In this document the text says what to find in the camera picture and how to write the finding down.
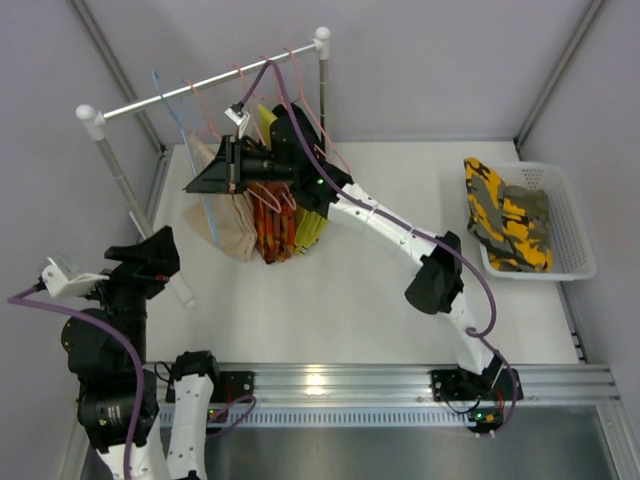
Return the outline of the blue wire hanger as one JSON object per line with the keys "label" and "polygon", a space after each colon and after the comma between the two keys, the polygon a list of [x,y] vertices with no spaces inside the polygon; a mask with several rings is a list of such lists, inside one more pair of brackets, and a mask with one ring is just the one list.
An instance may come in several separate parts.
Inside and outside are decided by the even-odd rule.
{"label": "blue wire hanger", "polygon": [[[195,160],[193,148],[189,144],[188,131],[184,121],[184,110],[181,110],[181,112],[178,113],[171,106],[160,85],[160,76],[155,69],[151,70],[151,78],[152,78],[154,87],[156,89],[156,92],[160,96],[161,103],[167,109],[169,115],[171,116],[171,118],[173,119],[173,121],[175,122],[175,124],[179,129],[179,132],[183,141],[183,145],[186,147],[186,150],[187,150],[187,157],[192,170],[192,177],[196,178],[197,175],[200,173],[200,169],[198,168],[197,162]],[[205,211],[205,215],[206,215],[206,219],[209,227],[209,233],[211,235],[213,243],[215,246],[218,246],[219,235],[216,227],[216,222],[215,222],[211,201],[207,197],[205,197],[203,194],[199,195],[199,199],[201,200],[201,203],[203,204],[203,207],[204,207],[204,211]]]}

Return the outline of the green yellow camouflage trousers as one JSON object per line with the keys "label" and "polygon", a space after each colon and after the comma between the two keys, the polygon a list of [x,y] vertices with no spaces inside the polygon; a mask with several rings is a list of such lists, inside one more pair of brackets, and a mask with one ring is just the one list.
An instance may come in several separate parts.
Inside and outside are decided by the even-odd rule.
{"label": "green yellow camouflage trousers", "polygon": [[492,268],[548,273],[552,268],[550,203],[542,190],[505,182],[476,158],[463,160],[467,231],[483,245]]}

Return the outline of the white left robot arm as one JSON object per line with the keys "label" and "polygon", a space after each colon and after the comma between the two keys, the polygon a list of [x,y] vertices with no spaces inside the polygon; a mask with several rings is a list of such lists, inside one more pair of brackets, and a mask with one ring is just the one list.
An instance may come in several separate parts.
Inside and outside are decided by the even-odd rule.
{"label": "white left robot arm", "polygon": [[214,355],[185,352],[173,362],[169,444],[161,441],[158,379],[144,366],[147,303],[181,268],[173,231],[165,226],[105,256],[118,265],[87,295],[98,307],[70,317],[61,334],[80,382],[78,421],[114,479],[203,479],[209,403],[220,380]]}

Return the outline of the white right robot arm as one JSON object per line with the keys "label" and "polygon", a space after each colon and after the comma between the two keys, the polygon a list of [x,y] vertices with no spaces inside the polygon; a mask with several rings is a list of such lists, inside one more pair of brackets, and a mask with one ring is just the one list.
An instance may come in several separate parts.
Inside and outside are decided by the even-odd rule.
{"label": "white right robot arm", "polygon": [[263,137],[258,142],[247,135],[224,135],[217,150],[211,150],[196,135],[185,135],[193,170],[186,192],[211,202],[240,197],[253,185],[288,186],[298,207],[360,232],[407,265],[413,274],[404,292],[407,302],[437,318],[450,338],[457,364],[455,390],[479,397],[507,384],[512,398],[519,399],[516,370],[487,339],[497,321],[497,305],[484,278],[478,281],[490,308],[486,329],[478,329],[467,305],[462,273],[479,272],[462,255],[459,237],[416,229],[375,202],[347,171],[322,157],[320,137],[304,115],[278,115]]}

